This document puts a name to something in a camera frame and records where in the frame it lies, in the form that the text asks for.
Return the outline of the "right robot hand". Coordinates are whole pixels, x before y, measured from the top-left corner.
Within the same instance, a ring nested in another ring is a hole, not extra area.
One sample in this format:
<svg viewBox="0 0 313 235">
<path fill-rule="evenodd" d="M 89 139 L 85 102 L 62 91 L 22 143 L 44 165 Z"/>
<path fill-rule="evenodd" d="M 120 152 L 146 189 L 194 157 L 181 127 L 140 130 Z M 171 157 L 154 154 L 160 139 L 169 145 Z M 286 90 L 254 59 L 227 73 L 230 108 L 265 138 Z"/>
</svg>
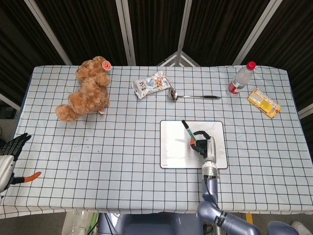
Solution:
<svg viewBox="0 0 313 235">
<path fill-rule="evenodd" d="M 210 161 L 213 163 L 216 163 L 216 145 L 215 145 L 215 139 L 213 136 L 210 136 L 205 131 L 196 131 L 193 133 L 194 137 L 201 135 L 204 137 L 203 140 L 190 140 L 190 146 L 191 148 L 198 152 L 201 156 L 203 156 L 203 159 L 205 162 Z"/>
</svg>

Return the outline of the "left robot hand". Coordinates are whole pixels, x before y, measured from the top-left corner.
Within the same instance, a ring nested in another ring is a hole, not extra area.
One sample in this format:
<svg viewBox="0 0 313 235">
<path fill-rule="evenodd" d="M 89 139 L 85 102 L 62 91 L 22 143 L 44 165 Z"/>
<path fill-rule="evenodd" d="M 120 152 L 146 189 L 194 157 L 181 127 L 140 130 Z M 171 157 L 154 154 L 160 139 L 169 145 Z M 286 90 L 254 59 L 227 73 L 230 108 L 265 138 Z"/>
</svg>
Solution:
<svg viewBox="0 0 313 235">
<path fill-rule="evenodd" d="M 0 151 L 0 192 L 4 192 L 11 185 L 28 183 L 41 175 L 36 172 L 28 177 L 15 177 L 14 169 L 18 157 L 22 152 L 25 143 L 30 140 L 31 135 L 24 133 L 4 145 Z"/>
</svg>

